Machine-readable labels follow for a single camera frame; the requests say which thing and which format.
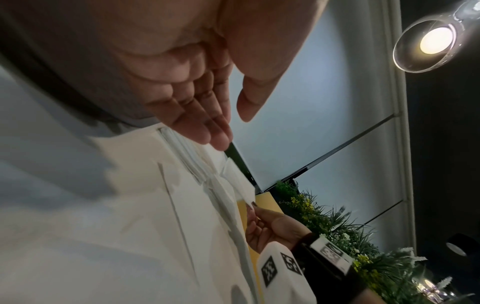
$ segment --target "white wall panel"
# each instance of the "white wall panel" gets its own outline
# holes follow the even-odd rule
[[[296,181],[317,195],[320,205],[345,206],[365,224],[401,201],[399,156],[392,119],[354,141]]]
[[[408,205],[401,202],[371,221],[366,229],[374,229],[371,242],[381,251],[389,252],[398,248],[412,247],[408,222]]]
[[[233,142],[262,190],[393,113],[381,19],[377,1],[331,1],[257,116],[243,123],[232,107]],[[242,79],[234,70],[233,103]]]

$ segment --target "yellow surface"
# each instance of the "yellow surface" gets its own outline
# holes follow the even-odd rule
[[[283,213],[279,205],[277,204],[277,202],[274,200],[273,196],[270,194],[270,192],[265,192],[255,196],[255,202],[258,207],[261,207],[263,209],[269,209],[269,210]],[[243,230],[245,231],[245,229],[247,228],[247,205],[242,200],[238,201],[237,205],[238,205],[238,210],[240,212],[240,218],[241,218],[241,223],[243,225]],[[261,302],[263,303],[264,296],[262,293],[262,289],[260,287],[261,286],[260,277],[259,277],[259,274],[257,273],[257,260],[259,259],[259,254],[256,253],[254,250],[252,250],[250,247],[248,247],[248,250],[250,251],[250,258],[253,264],[253,270],[255,271],[256,285],[260,293]]]

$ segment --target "black wristband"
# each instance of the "black wristband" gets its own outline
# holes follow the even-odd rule
[[[351,267],[345,275],[330,261],[310,248],[318,236],[309,233],[292,249],[293,256],[312,288],[317,302],[349,303],[366,289]]]

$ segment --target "white device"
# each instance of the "white device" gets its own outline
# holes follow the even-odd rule
[[[317,299],[292,252],[269,243],[256,263],[266,304],[316,304]]]

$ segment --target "green foliage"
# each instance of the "green foliage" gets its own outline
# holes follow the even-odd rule
[[[327,209],[319,206],[309,192],[299,193],[298,185],[278,182],[275,187],[280,207],[289,216],[304,224],[312,232],[325,236],[345,253],[353,257],[354,270],[369,288],[386,303],[430,303],[418,293],[412,282],[416,269],[413,249],[404,248],[383,253],[370,243],[372,230],[354,224],[345,208]]]

